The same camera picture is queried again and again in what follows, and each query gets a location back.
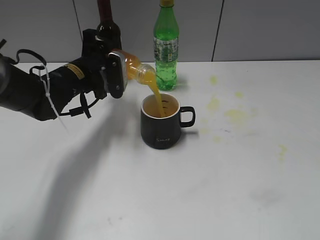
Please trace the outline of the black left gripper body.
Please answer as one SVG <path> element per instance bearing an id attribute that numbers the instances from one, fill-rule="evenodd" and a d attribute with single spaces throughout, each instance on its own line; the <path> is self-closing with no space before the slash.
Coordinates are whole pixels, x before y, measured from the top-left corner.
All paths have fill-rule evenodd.
<path id="1" fill-rule="evenodd" d="M 105 55 L 81 56 L 77 61 L 79 68 L 84 73 L 84 80 L 82 80 L 81 84 L 82 89 L 86 93 L 93 91 L 97 99 L 104 99 L 107 96 L 107 92 L 104 89 L 101 70 L 106 64 Z"/>

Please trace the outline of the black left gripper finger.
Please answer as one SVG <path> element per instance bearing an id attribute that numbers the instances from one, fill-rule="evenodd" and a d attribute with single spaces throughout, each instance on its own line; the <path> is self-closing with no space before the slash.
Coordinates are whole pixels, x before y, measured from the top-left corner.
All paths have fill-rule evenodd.
<path id="1" fill-rule="evenodd" d="M 128 84 L 124 54 L 110 52 L 106 57 L 105 66 L 101 68 L 100 72 L 104 81 L 104 90 L 115 99 L 121 98 Z"/>

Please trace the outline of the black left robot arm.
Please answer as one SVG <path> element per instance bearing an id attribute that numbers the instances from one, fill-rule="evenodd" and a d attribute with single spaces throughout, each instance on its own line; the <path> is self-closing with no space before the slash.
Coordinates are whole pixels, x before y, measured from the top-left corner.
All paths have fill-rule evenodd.
<path id="1" fill-rule="evenodd" d="M 119 50 L 105 55 L 97 49 L 52 71 L 32 50 L 16 54 L 31 55 L 41 64 L 25 72 L 16 66 L 19 57 L 1 55 L 0 105 L 39 121 L 82 114 L 90 118 L 91 107 L 107 95 L 121 98 L 128 84 L 126 61 Z"/>

